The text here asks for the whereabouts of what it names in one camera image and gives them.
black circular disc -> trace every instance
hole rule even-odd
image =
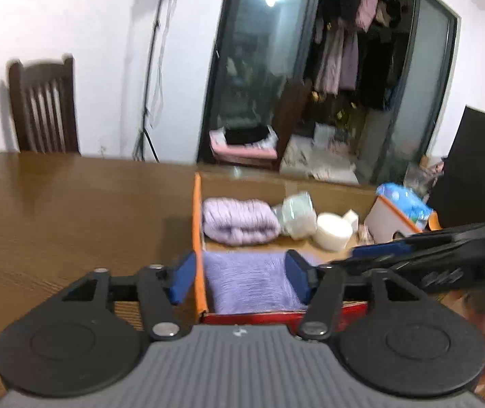
[[[440,304],[390,302],[339,337],[345,365],[381,391],[432,398],[472,388],[485,368],[485,340]]]
[[[0,334],[0,376],[9,388],[70,397],[127,375],[140,353],[138,332],[106,309],[71,305],[29,313]]]

wooden chair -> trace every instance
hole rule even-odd
[[[288,80],[282,91],[282,95],[276,103],[273,111],[273,118],[271,126],[279,140],[276,145],[276,158],[245,158],[241,156],[233,156],[225,153],[216,153],[213,151],[214,158],[218,163],[229,163],[241,165],[246,167],[255,167],[257,169],[267,169],[279,171],[282,158],[290,137],[297,125],[303,110],[307,104],[307,100],[311,94],[312,82],[306,80]]]
[[[20,151],[80,153],[74,115],[74,59],[71,55],[62,59],[9,65],[10,103]]]

plastic bag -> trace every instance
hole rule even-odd
[[[379,185],[377,194],[381,194],[389,199],[398,210],[403,212],[416,226],[423,229],[428,223],[432,208],[424,202],[410,189],[394,183]]]
[[[307,191],[288,196],[282,204],[273,207],[282,227],[282,234],[303,239],[316,233],[316,211]]]

purple towel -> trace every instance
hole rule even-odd
[[[209,198],[203,202],[203,232],[227,245],[249,245],[272,241],[280,224],[263,201]]]
[[[208,287],[219,315],[304,310],[286,277],[285,252],[203,252]],[[309,263],[320,262],[306,256]]]

cardboard box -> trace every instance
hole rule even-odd
[[[310,253],[323,262],[344,259],[350,248],[356,245],[353,237],[347,249],[340,253],[331,253],[314,245],[310,239],[294,241],[288,237],[279,237],[266,245],[233,248],[209,240],[203,234],[202,201],[211,197],[230,197],[246,201],[259,199],[269,205],[282,203],[285,197],[300,191],[308,191],[317,213],[330,212],[344,215],[352,209],[360,219],[367,216],[375,202],[375,189],[353,185],[326,184],[317,181],[293,181],[280,176],[234,178],[225,173],[196,173],[193,197],[193,248],[197,255],[195,277],[195,302],[198,320],[208,324],[286,324],[294,329],[301,319],[301,312],[271,312],[260,314],[219,315],[214,313],[210,293],[206,290],[203,271],[203,251],[258,250],[285,251],[296,249]],[[367,304],[347,304],[343,309],[341,325],[363,316]]]

